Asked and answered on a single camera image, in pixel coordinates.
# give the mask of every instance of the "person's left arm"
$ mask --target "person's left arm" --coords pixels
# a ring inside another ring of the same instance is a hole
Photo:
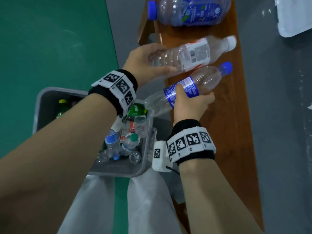
[[[176,71],[152,67],[148,56],[165,47],[132,51],[123,69],[143,86]],[[0,160],[0,232],[56,233],[117,116],[100,94],[90,94]]]

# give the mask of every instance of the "black strap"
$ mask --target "black strap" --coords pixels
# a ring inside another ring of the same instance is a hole
[[[119,69],[119,70],[116,70],[116,71],[118,71],[120,73],[123,73],[123,74],[125,74],[128,77],[128,79],[133,84],[133,89],[136,92],[137,89],[138,89],[138,82],[136,81],[135,77],[130,72],[128,72],[127,70]],[[114,94],[112,94],[110,89],[104,88],[104,87],[102,87],[100,85],[97,85],[95,87],[92,87],[89,90],[89,95],[90,94],[100,94],[103,97],[107,98],[107,100],[110,101],[111,104],[115,107],[115,109],[117,111],[117,115],[120,115],[120,114],[122,115],[123,114],[123,109],[122,109],[122,107],[121,107],[121,105],[119,103],[119,99],[116,98]]]
[[[171,135],[169,136],[168,140],[173,137],[175,134],[179,133],[180,131],[184,129],[193,128],[195,126],[201,126],[199,121],[194,119],[186,119],[179,121],[172,129]],[[177,165],[179,166],[182,162],[195,159],[195,158],[209,158],[215,160],[215,154],[212,150],[204,150],[196,153],[191,153],[190,155],[180,158],[178,161],[176,161]]]

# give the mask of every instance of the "person's right arm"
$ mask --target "person's right arm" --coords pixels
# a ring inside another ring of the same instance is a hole
[[[213,93],[188,98],[177,84],[174,124],[185,119],[199,121],[213,101]],[[192,234],[263,233],[214,160],[191,159],[182,162],[179,170]]]

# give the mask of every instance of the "forearm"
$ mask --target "forearm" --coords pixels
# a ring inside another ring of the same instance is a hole
[[[179,166],[191,232],[263,233],[212,159]]]
[[[116,116],[106,98],[91,94],[1,159],[1,206],[7,211],[25,206],[12,213],[36,216],[38,228],[49,218],[62,221]]]

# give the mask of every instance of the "green floor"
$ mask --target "green floor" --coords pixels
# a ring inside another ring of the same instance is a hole
[[[88,90],[118,64],[105,0],[1,0],[0,12],[1,158],[31,136],[40,90]],[[115,180],[113,233],[128,231],[128,183]]]

